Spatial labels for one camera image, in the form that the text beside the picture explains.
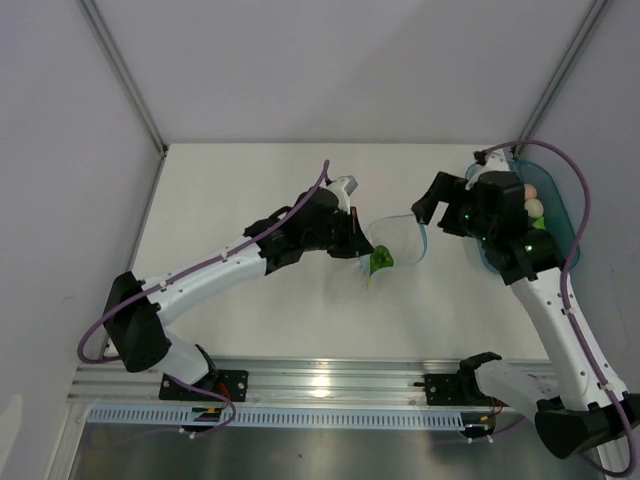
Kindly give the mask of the green bell pepper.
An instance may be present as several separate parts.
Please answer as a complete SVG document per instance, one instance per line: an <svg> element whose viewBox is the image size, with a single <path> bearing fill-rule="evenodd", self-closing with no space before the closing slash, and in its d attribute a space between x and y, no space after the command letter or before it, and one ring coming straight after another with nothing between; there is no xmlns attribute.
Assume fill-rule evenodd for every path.
<svg viewBox="0 0 640 480"><path fill-rule="evenodd" d="M372 276L377 271L391 268L395 265L395 260L390 250L384 245L377 245L369 256L369 275Z"/></svg>

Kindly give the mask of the clear zip top bag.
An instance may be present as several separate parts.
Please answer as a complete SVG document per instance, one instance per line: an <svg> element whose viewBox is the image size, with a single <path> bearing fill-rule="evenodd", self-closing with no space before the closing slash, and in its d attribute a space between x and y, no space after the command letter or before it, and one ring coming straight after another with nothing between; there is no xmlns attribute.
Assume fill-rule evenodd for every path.
<svg viewBox="0 0 640 480"><path fill-rule="evenodd" d="M399 214L372 221L364 234L373 247L386 246L395 265L369 275L369 256L347 260L328 274L325 286L334 290L359 292L380 290L385 284L414 270L425 258L429 246L426 227L412 214Z"/></svg>

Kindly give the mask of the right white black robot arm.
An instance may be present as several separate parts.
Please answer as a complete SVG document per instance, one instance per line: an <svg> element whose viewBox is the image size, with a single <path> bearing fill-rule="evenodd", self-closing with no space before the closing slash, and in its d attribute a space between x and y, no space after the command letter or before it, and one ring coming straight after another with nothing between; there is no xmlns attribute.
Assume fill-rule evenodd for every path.
<svg viewBox="0 0 640 480"><path fill-rule="evenodd" d="M581 454L631 433L639 424L639 396L627 388L597 345L579 307L553 235L530 225L525 186L510 171L471 181L436 175L411 210L428 224L439 203L443 232L480 242L485 256L519 300L551 362L548 387L493 352L459 364L456 389L468 403L495 398L535 425L557 458Z"/></svg>

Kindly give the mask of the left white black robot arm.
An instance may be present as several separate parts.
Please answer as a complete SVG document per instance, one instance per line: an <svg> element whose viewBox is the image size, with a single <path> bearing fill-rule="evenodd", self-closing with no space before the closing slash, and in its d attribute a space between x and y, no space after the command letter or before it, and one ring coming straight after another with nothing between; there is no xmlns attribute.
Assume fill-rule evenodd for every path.
<svg viewBox="0 0 640 480"><path fill-rule="evenodd" d="M303 193L294 206L256 221L221 250L176 273L146 280L132 272L118 276L106 306L115 314L104 327L125 369L156 368L179 380L192 398L209 398L217 367L203 347L173 336L168 326L213 294L293 265L307 252L336 259L371 254L350 201L355 188L354 177L344 176Z"/></svg>

